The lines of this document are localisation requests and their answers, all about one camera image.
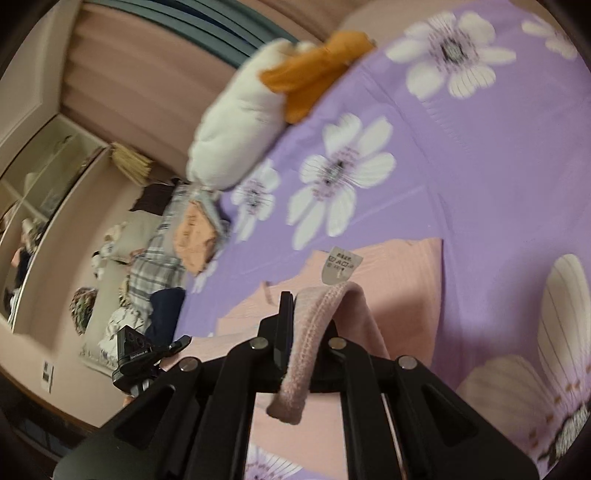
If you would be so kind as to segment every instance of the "pillow tag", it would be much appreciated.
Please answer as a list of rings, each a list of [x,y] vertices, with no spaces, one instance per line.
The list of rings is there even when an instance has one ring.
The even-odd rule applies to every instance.
[[[347,250],[334,247],[324,267],[322,268],[322,283],[325,285],[336,285],[350,279],[355,269],[361,265],[363,257],[355,255]]]

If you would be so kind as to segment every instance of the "plaid fabric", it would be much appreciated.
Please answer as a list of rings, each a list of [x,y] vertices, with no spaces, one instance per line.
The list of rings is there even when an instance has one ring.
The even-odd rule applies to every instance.
[[[170,261],[152,260],[144,255],[136,257],[129,273],[128,298],[133,308],[143,319],[152,313],[150,297],[152,293],[165,288],[183,286],[185,269],[178,259]]]
[[[173,197],[162,215],[162,221],[152,237],[152,240],[150,240],[148,248],[144,252],[145,258],[165,262],[172,259],[172,257],[163,252],[162,245],[164,242],[164,235],[166,234],[166,231],[170,229],[170,222],[173,220],[175,214],[182,211],[181,209],[184,209],[187,206],[187,203],[189,202],[190,188],[191,185],[182,184],[174,190]]]
[[[129,272],[128,297],[133,308],[139,310],[144,319],[152,313],[150,296],[165,288],[183,286],[185,269],[179,258],[163,252],[166,230],[170,228],[176,212],[189,201],[190,185],[179,185],[164,210],[162,222],[150,240],[145,252],[137,255]]]

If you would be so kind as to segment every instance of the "wall outlet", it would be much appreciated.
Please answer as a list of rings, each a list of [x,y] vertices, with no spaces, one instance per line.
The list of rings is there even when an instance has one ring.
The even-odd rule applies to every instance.
[[[53,383],[53,364],[47,360],[43,362],[43,372],[41,373],[41,388],[47,393],[51,393],[51,384]]]

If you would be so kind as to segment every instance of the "navy blue cloth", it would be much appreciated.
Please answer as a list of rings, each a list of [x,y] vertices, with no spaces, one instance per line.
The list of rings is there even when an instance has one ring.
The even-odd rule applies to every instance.
[[[155,345],[168,345],[174,341],[174,331],[185,298],[184,288],[165,288],[152,293],[150,303],[152,324],[146,330],[146,337]]]

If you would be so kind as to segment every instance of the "orange cloth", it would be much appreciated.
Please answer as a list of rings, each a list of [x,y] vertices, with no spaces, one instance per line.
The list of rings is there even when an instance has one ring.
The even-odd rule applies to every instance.
[[[285,121],[295,124],[355,60],[374,48],[363,32],[338,31],[323,46],[290,58],[259,78],[272,92],[287,94]]]
[[[216,246],[217,232],[201,204],[189,201],[183,221],[174,233],[174,251],[184,267],[198,275],[211,260]]]

